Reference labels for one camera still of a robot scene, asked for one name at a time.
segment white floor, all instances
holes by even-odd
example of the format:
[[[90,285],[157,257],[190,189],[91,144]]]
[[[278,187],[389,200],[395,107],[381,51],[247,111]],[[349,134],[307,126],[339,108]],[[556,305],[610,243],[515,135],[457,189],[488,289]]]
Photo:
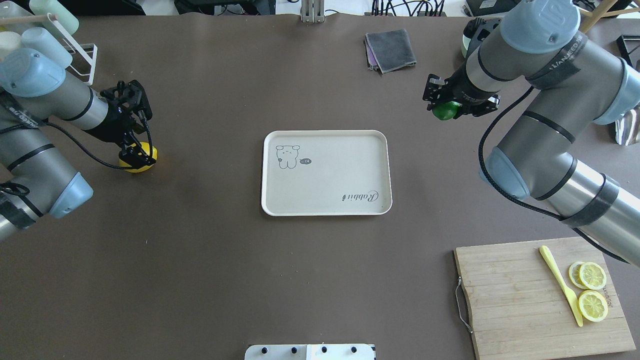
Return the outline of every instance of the white floor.
[[[147,15],[178,15],[178,11],[173,5],[173,0],[138,0],[138,4],[142,6]],[[301,0],[290,3],[287,0],[276,0],[276,13],[293,13],[300,14]],[[363,15],[365,12],[371,11],[372,0],[325,0],[324,8],[336,10],[341,13],[350,13],[353,15]],[[407,16],[408,11],[402,0],[392,0],[396,10],[396,15]],[[466,16],[462,10],[465,0],[444,0],[444,12],[447,16]],[[409,3],[409,9],[414,11],[418,3]],[[640,13],[630,13],[620,15],[619,18],[637,18],[640,19]]]

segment gray cloth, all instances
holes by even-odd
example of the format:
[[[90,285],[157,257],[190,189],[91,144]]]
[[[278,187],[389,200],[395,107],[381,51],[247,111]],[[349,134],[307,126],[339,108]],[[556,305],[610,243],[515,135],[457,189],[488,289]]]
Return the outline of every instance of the gray cloth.
[[[365,41],[383,74],[416,63],[406,29],[367,33]]]

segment cutting board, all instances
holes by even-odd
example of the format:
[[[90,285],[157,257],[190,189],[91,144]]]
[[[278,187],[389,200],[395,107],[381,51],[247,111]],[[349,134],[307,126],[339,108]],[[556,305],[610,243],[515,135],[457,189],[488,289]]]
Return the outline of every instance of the cutting board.
[[[609,315],[578,327],[551,270],[540,255],[546,245],[567,285],[575,261],[593,261],[607,273],[600,293]],[[526,241],[454,251],[467,299],[477,360],[544,360],[635,350],[613,279],[600,251],[582,238]]]

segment bear drawing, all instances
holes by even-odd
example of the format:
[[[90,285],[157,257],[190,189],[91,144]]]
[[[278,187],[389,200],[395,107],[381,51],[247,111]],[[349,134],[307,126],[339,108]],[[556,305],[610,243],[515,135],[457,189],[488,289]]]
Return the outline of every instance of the bear drawing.
[[[294,168],[298,160],[299,145],[278,145],[276,146],[276,155],[278,156],[278,162],[280,168]]]

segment tabletop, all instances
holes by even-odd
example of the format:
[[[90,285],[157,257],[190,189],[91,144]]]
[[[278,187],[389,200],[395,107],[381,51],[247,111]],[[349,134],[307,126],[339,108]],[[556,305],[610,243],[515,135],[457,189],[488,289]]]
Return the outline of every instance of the tabletop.
[[[426,78],[462,63],[466,23],[344,14],[314,25],[295,15],[81,19],[74,37],[99,48],[93,88],[137,79],[147,90],[159,161],[140,174],[111,170],[44,130],[95,195],[0,243],[0,358],[231,360],[252,344],[325,342],[373,343],[378,359],[473,359],[452,251],[574,234],[478,177],[478,141],[495,114],[441,122],[426,111]],[[365,34],[401,28],[416,66],[368,70]],[[603,20],[588,35],[615,53],[622,32],[640,33],[640,20]],[[527,87],[514,81],[502,102]],[[388,213],[263,212],[265,137],[312,129],[386,136]],[[70,131],[116,161],[113,144]],[[589,126],[571,152],[640,194],[637,146]],[[638,343],[640,270],[607,265]]]

